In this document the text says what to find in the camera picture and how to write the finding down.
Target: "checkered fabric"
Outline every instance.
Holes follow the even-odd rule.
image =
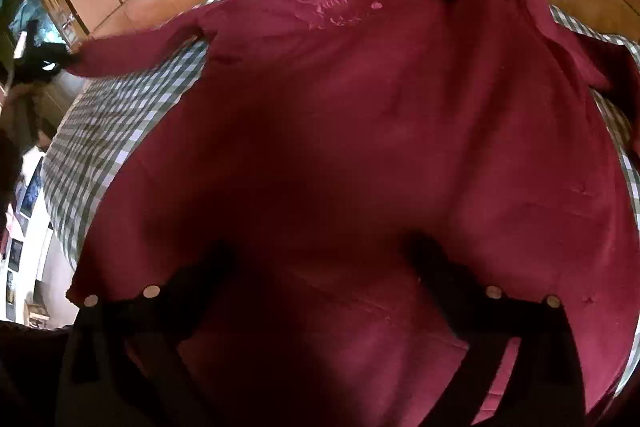
[[[206,42],[188,42],[151,70],[96,80],[69,109],[42,179],[51,222],[73,268],[114,176],[198,79],[206,53]]]
[[[207,0],[211,4],[220,0]],[[626,46],[640,68],[640,46],[622,36],[601,35],[551,6],[558,24],[603,41]],[[72,267],[105,191],[129,155],[199,78],[207,44],[185,44],[173,57],[143,73],[94,82],[69,109],[42,168],[51,221]],[[609,100],[593,91],[613,139],[640,230],[640,174],[626,155],[630,125]],[[618,392],[640,359],[640,320],[633,350]]]

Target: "bed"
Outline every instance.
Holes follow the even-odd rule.
[[[205,4],[220,1],[223,0],[207,0]],[[620,35],[600,34],[556,6],[550,6],[550,11],[557,24],[572,32],[625,46],[640,66],[638,44]],[[68,111],[47,153],[43,179],[52,224],[74,268],[111,183],[145,137],[197,82],[206,52],[206,42],[189,41],[151,70],[92,82]],[[616,105],[596,90],[592,95],[618,151],[630,209],[639,227],[639,174],[627,152],[630,124]],[[628,340],[630,354],[616,395],[638,364],[639,340],[640,324],[635,336]]]

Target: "maroon garment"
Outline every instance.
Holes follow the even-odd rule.
[[[481,283],[558,295],[588,408],[612,387],[640,257],[589,86],[634,117],[626,49],[556,25],[545,0],[227,0],[89,42],[74,72],[147,68],[191,34],[211,41],[202,77],[108,188],[76,302],[130,298],[225,238],[238,271],[180,346],[220,415],[414,427],[466,349],[400,253],[422,229]]]

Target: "gingham bedsheet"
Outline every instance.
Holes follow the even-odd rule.
[[[220,0],[207,0],[210,4]],[[617,35],[601,35],[551,6],[558,24],[603,41],[626,46],[640,68],[640,46]],[[199,78],[204,41],[187,42],[171,58],[143,73],[93,82],[69,109],[42,166],[45,202],[63,251],[75,269],[100,201],[118,170],[161,118]],[[626,155],[630,125],[602,95],[593,97],[620,156],[631,209],[640,230],[640,175]],[[640,358],[640,321],[620,381],[622,389]]]

